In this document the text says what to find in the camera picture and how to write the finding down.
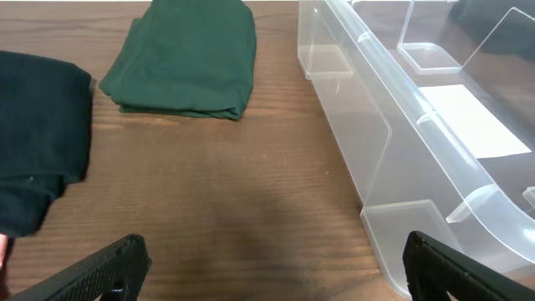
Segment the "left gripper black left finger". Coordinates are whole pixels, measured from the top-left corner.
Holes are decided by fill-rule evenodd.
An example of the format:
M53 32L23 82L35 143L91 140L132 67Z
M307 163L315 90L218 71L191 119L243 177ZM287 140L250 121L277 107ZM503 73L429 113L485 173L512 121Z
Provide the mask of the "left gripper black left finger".
M145 239L130 234L9 301L136 301L152 261Z

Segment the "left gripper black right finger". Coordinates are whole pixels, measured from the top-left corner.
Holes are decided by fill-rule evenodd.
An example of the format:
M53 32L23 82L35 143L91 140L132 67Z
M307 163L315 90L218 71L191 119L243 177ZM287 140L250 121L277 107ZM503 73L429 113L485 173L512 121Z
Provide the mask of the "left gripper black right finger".
M420 231L409 234L403 264L414 301L524 301L534 291Z

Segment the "clear plastic storage bin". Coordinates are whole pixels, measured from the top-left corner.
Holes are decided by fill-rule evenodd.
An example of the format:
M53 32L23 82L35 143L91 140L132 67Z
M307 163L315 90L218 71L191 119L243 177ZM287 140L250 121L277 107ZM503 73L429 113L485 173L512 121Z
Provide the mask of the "clear plastic storage bin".
M359 193L384 279L421 231L534 285L534 60L488 54L450 18L460 0L299 3L298 60ZM421 87L462 84L532 152L477 159Z

